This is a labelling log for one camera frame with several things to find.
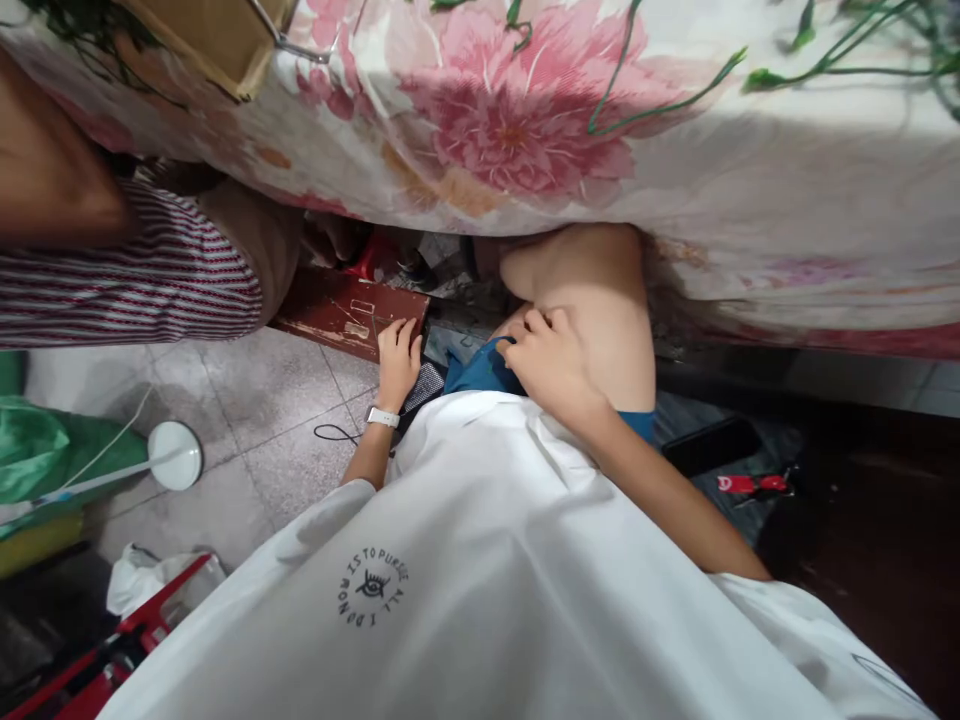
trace black phone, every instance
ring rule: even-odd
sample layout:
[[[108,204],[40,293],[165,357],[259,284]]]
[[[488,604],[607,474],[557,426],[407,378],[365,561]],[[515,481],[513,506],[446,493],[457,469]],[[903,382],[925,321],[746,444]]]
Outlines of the black phone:
[[[755,455],[762,442],[742,417],[727,418],[666,443],[661,453],[684,477],[694,477]]]

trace black cord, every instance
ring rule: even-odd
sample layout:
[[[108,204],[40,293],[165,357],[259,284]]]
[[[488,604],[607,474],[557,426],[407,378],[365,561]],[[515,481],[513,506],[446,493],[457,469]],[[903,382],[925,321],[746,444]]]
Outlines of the black cord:
[[[317,430],[319,430],[320,428],[325,428],[325,427],[332,427],[334,430],[337,430],[338,432],[340,432],[340,433],[343,435],[343,437],[340,437],[340,438],[332,438],[332,437],[330,437],[329,435],[321,435],[320,433],[317,432]],[[351,435],[351,434],[348,433],[346,430],[344,430],[342,427],[340,427],[339,425],[334,425],[333,423],[324,423],[323,425],[317,425],[317,426],[313,429],[313,434],[316,435],[316,436],[317,436],[318,438],[320,438],[321,440],[337,440],[337,441],[340,441],[340,440],[349,440],[349,441],[352,442],[354,445],[357,444],[357,438],[361,437],[360,435]]]

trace wrist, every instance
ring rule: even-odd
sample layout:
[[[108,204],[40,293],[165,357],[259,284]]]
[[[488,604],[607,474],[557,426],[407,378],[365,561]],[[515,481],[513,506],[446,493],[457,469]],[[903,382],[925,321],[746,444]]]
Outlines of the wrist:
[[[610,423],[619,419],[613,405],[604,397],[589,405],[581,405],[570,423],[564,424],[580,440],[593,445],[609,433]]]
[[[373,406],[377,410],[399,415],[400,411],[403,409],[403,400],[391,400],[389,398],[384,398],[382,395],[377,395],[377,399],[374,401]]]

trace floral bedsheet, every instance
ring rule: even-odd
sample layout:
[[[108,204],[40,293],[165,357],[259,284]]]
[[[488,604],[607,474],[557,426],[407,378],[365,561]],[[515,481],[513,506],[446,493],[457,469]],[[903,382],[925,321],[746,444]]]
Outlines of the floral bedsheet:
[[[277,200],[390,225],[516,235],[623,221],[653,237],[661,317],[731,339],[960,359],[960,125],[915,80],[818,78],[742,94],[767,66],[801,72],[849,21],[783,47],[805,0],[645,0],[599,117],[607,127],[706,85],[686,109],[605,135],[587,125],[617,65],[628,0],[301,0],[289,35],[329,66],[275,54],[236,105],[164,50],[118,40],[159,94],[98,78],[32,18],[0,40],[95,140],[204,160]],[[0,0],[0,20],[26,18]],[[857,65],[921,68],[895,29]]]

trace hand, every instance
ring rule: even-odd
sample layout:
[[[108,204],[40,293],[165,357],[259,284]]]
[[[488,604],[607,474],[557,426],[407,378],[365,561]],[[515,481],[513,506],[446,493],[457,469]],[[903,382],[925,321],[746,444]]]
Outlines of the hand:
[[[531,310],[524,320],[526,325],[515,322],[507,328],[516,344],[500,340],[497,351],[520,378],[527,395],[580,435],[598,413],[611,409],[607,398],[590,382],[580,339],[562,308],[548,313],[547,318],[539,310]]]
[[[420,346],[423,335],[410,343],[416,319],[394,320],[378,336],[380,343],[380,392],[377,409],[399,414],[403,401],[413,390],[420,374]]]

